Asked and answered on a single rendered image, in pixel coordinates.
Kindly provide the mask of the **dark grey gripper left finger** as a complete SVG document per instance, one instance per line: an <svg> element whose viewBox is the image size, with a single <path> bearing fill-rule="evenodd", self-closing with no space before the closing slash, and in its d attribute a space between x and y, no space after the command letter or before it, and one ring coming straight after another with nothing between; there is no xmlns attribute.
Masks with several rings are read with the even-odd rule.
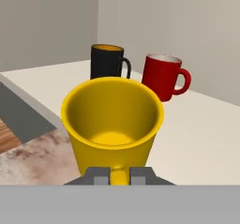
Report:
<svg viewBox="0 0 240 224"><path fill-rule="evenodd" d="M110 169L107 167L89 167L83 176L68 182L68 184L108 186L110 184Z"/></svg>

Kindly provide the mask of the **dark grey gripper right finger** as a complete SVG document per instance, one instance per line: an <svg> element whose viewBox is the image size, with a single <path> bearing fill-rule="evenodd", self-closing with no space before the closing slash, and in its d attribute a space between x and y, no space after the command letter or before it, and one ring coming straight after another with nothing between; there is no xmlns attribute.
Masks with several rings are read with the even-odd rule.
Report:
<svg viewBox="0 0 240 224"><path fill-rule="evenodd" d="M151 167L131 167L129 169L129 183L132 186L170 185L171 182L156 176Z"/></svg>

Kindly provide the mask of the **yellow mug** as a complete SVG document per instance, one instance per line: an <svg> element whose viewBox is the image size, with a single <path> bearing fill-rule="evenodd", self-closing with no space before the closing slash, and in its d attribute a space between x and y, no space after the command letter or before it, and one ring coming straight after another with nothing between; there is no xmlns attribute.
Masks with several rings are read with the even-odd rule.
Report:
<svg viewBox="0 0 240 224"><path fill-rule="evenodd" d="M140 82L106 77L73 88L62 103L61 118L80 174L108 167L112 185L127 185L129 169L148 159L164 108Z"/></svg>

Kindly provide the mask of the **red mug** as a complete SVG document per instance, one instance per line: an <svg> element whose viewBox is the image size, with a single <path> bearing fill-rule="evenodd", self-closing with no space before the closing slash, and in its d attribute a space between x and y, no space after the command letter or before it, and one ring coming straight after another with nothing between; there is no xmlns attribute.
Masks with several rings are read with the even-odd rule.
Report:
<svg viewBox="0 0 240 224"><path fill-rule="evenodd" d="M179 75L185 78L184 86L176 89ZM184 94L191 83L190 73L182 68L182 60L167 54L147 54L142 74L142 83L152 89L161 101Z"/></svg>

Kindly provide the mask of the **black mug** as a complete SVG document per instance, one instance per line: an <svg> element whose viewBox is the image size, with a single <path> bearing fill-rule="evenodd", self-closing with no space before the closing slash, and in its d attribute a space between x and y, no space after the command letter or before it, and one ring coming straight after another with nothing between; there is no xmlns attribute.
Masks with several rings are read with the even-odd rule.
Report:
<svg viewBox="0 0 240 224"><path fill-rule="evenodd" d="M120 77L123 63L127 64L127 78L130 78L131 64L124 56L124 49L109 44L91 46L90 78Z"/></svg>

